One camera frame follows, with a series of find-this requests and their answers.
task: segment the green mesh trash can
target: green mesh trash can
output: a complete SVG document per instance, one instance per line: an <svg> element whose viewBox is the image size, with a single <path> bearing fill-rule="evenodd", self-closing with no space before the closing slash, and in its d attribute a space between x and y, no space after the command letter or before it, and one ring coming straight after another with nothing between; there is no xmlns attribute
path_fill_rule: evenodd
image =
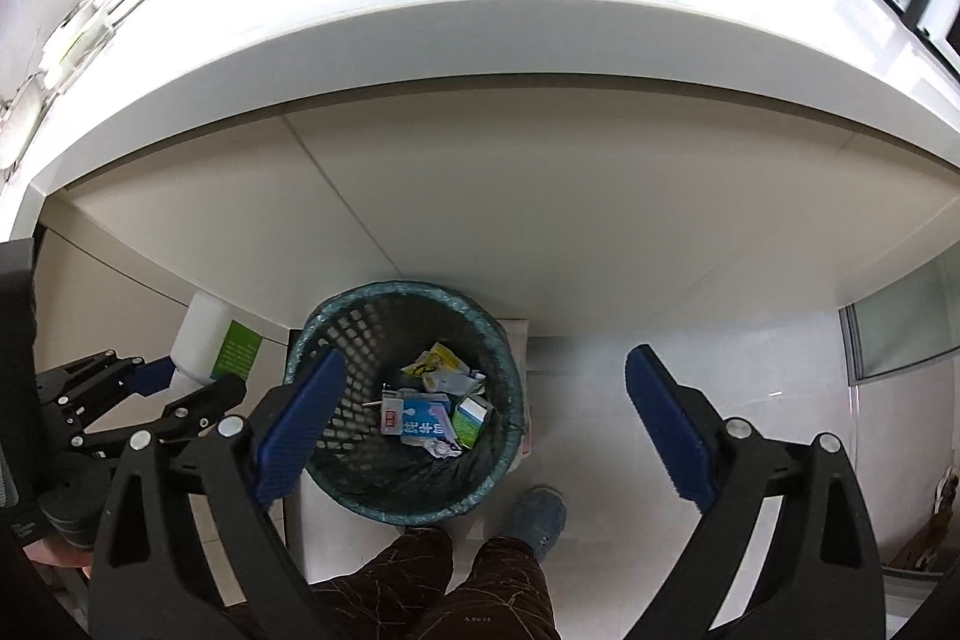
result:
<svg viewBox="0 0 960 640"><path fill-rule="evenodd" d="M424 448L380 433L381 399L434 342L487 376L493 406L472 450L433 458ZM347 389L307 461L314 482L344 507L394 525L424 525L469 512L507 474L524 430L523 389L507 336L476 302L429 283L357 287L323 302L304 324L287 362L290 383L301 361L328 344L347 358Z"/></svg>

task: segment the floor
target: floor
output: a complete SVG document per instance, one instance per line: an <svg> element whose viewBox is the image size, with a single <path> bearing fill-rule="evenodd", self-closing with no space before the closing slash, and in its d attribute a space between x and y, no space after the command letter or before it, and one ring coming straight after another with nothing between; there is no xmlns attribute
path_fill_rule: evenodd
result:
<svg viewBox="0 0 960 640"><path fill-rule="evenodd" d="M622 637L668 574L699 514L680 500L627 399L623 360L649 341L682 384L702 389L725 417L740 415L767 437L809 442L835 432L853 441L850 394L836 314L773 327L622 338L531 339L528 386L534 450L477 511L451 524L454 582L496 531L512 498L531 485L565 495L568 525L544 571L565 640ZM395 530L334 504L309 477L288 509L292 545L304 545L309 581L350 572ZM773 530L768 501L755 543L719 621L741 612Z"/></svg>

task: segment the trash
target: trash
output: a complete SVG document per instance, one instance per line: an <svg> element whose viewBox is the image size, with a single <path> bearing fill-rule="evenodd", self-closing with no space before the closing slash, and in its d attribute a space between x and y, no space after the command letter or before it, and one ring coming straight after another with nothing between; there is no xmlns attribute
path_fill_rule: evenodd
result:
<svg viewBox="0 0 960 640"><path fill-rule="evenodd" d="M451 403L445 393L411 393L402 390L397 399L389 395L395 392L387 390L384 393L384 408L400 402L402 412L401 432L397 432L397 426L392 426L389 432L381 428L383 434L400 434L400 442L404 445L424 448L433 458L453 458L463 453L450 422Z"/></svg>
<svg viewBox="0 0 960 640"><path fill-rule="evenodd" d="M467 396L453 410L451 423L457 434L457 441L464 448L472 448L480 437L484 421L490 413L491 404L479 396Z"/></svg>
<svg viewBox="0 0 960 640"><path fill-rule="evenodd" d="M464 449L459 445L452 445L445 439L438 439L437 437L400 437L400 442L404 445L416 445L424 448L433 458L457 458L464 452Z"/></svg>
<svg viewBox="0 0 960 640"><path fill-rule="evenodd" d="M380 403L380 433L403 434L403 400L398 396L387 396L387 392Z"/></svg>
<svg viewBox="0 0 960 640"><path fill-rule="evenodd" d="M438 369L459 372L462 375L469 375L470 373L470 368L458 359L452 350L439 342L434 342L432 348L424 350L419 355L419 359L416 359L416 362L403 367L401 371L415 378L421 378L427 372L434 372Z"/></svg>
<svg viewBox="0 0 960 640"><path fill-rule="evenodd" d="M450 415L450 398L445 393L400 394L403 400L403 434L416 437L443 437L448 432L438 412Z"/></svg>
<svg viewBox="0 0 960 640"><path fill-rule="evenodd" d="M491 410L472 450L433 458L380 433L376 408L384 386L421 380L395 375L440 341L480 369ZM289 379L321 344L347 351L347 390L307 470L320 490L348 509L383 523L421 525L462 515L507 473L524 432L523 391L507 335L486 311L454 290L410 280L372 283L318 306L291 352Z"/></svg>
<svg viewBox="0 0 960 640"><path fill-rule="evenodd" d="M424 374L421 380L424 381L424 389L430 393L443 392L450 396L469 396L481 389L486 378L483 375L472 378L449 369L435 369Z"/></svg>

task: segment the wall tile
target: wall tile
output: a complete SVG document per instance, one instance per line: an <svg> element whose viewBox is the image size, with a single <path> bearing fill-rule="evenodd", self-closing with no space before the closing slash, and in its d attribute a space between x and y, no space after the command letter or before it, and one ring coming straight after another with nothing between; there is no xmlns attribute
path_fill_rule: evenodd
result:
<svg viewBox="0 0 960 640"><path fill-rule="evenodd" d="M117 271L48 232L37 263L37 369L107 349L146 360L166 356L186 306L136 280L136 268ZM265 338L251 367L247 395L235 411L249 415L264 394L283 381L285 363L286 344ZM133 394L91 431L154 420L168 402L166 393L146 398Z"/></svg>
<svg viewBox="0 0 960 640"><path fill-rule="evenodd" d="M0 97L10 100L75 0L0 0Z"/></svg>
<svg viewBox="0 0 960 640"><path fill-rule="evenodd" d="M224 544L220 540L203 543L203 553L206 555L206 562L210 565L210 572L216 581L217 588L220 589L220 596L224 600L224 605L236 605L246 602L243 589L237 582L233 574L233 568L227 560L227 552L224 550Z"/></svg>
<svg viewBox="0 0 960 640"><path fill-rule="evenodd" d="M809 441L850 421L846 373L837 362L839 324L810 314L771 329L714 333L532 338L528 390L534 449L471 514L445 525L454 539L453 582L512 501L533 485L565 497L568 522L544 565L560 635L623 637L683 551L700 514L677 497L627 399L626 352L649 340L682 384L699 386L721 414L745 414L766 437ZM781 391L781 396L770 397ZM342 509L301 479L305 571L310 579L356 570L392 540L389 528ZM767 501L720 620L739 615L776 524Z"/></svg>
<svg viewBox="0 0 960 640"><path fill-rule="evenodd" d="M210 502L205 496L195 494L190 495L190 509L193 510L193 520L197 525L197 533L200 535L200 542L208 543L220 539L220 532L213 521L213 513L210 511ZM277 530L283 528L283 501L277 500L270 505L270 520L274 522Z"/></svg>
<svg viewBox="0 0 960 640"><path fill-rule="evenodd" d="M176 276L168 269L140 255L129 245L120 242L106 229L93 223L80 210L74 208L70 202L62 199L59 194L43 202L40 223L106 266L111 266L127 277L184 306L190 303L198 290L197 286L187 282L183 277ZM290 338L289 330L269 320L260 319L253 313L238 311L237 319L244 326L273 342L285 345Z"/></svg>
<svg viewBox="0 0 960 640"><path fill-rule="evenodd" d="M66 196L160 266L287 328L397 274L279 119L157 151Z"/></svg>
<svg viewBox="0 0 960 640"><path fill-rule="evenodd" d="M883 560L930 517L953 456L953 362L859 389L856 472Z"/></svg>

